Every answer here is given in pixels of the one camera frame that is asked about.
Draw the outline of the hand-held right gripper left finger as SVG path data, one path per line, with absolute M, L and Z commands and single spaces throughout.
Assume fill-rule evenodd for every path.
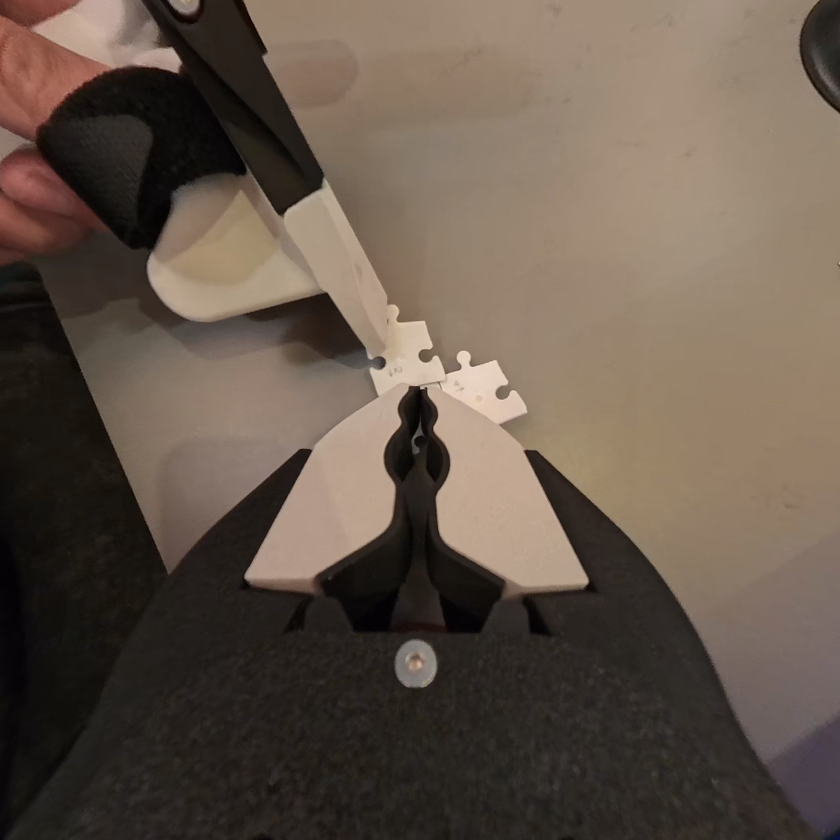
M 404 491 L 418 389 L 394 387 L 326 433 L 245 573 L 252 588 L 338 601 L 357 629 L 390 621 L 413 556 Z

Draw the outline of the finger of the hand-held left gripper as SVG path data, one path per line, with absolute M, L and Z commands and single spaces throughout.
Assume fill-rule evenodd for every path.
M 387 296 L 330 184 L 286 211 L 286 230 L 366 351 L 383 354 Z

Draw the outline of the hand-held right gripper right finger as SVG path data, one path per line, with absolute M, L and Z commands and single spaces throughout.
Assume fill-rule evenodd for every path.
M 481 627 L 499 602 L 582 592 L 589 577 L 525 449 L 437 389 L 421 401 L 429 579 L 449 611 Z

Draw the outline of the teal faced puzzle piece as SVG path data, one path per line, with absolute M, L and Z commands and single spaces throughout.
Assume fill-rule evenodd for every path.
M 426 386 L 438 384 L 445 378 L 444 367 L 434 355 L 430 360 L 421 359 L 421 352 L 434 346 L 425 321 L 400 320 L 399 308 L 390 304 L 386 308 L 387 338 L 384 353 L 369 358 L 382 361 L 382 367 L 369 369 L 375 393 L 382 396 L 400 384 Z

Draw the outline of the person's left hand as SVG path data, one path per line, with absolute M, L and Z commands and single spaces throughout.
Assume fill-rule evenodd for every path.
M 1 2 L 1 124 L 26 141 L 69 95 L 107 68 L 33 27 L 74 1 Z M 107 226 L 49 166 L 34 146 L 1 163 L 1 265 L 78 245 Z

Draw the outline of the person's dark grey garment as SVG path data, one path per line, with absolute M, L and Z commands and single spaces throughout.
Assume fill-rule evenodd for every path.
M 1 269 L 1 830 L 71 750 L 165 567 L 37 269 Z

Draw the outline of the black round stand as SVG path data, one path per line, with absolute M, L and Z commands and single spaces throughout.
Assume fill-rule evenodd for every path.
M 817 93 L 839 111 L 839 1 L 818 1 L 800 36 L 801 63 Z

